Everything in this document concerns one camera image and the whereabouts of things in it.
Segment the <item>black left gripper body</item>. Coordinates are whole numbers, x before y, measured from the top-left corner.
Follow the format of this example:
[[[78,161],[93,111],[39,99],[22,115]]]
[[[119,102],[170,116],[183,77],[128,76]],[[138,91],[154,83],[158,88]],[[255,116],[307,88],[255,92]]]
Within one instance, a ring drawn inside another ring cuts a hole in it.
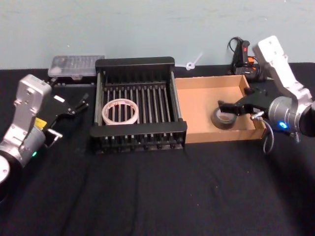
[[[62,118],[74,117],[74,109],[60,96],[53,96],[44,105],[35,119],[36,128],[46,131],[52,128]]]

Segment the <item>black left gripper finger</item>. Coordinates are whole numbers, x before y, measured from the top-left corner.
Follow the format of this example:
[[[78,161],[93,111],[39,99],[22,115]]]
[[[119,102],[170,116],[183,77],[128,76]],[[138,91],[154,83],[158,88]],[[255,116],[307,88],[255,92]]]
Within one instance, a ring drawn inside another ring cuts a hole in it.
[[[85,93],[80,101],[74,106],[75,109],[80,109],[88,106],[87,99],[89,95]]]
[[[75,108],[72,110],[71,114],[74,115],[74,116],[76,116],[76,115],[78,115],[78,114],[84,112],[86,109],[88,109],[88,107],[89,107],[89,104],[88,104],[88,103],[82,103],[82,104],[78,105],[77,107],[75,107]]]

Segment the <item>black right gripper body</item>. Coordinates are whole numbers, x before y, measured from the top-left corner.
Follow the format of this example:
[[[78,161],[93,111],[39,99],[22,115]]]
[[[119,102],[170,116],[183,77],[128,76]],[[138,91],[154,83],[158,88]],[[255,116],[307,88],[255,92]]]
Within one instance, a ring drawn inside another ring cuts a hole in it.
[[[268,96],[266,90],[261,90],[259,88],[253,88],[255,93],[244,96],[242,102],[251,107],[252,113],[255,114],[260,111],[263,111],[265,114],[268,113],[269,107],[271,105],[271,97]]]

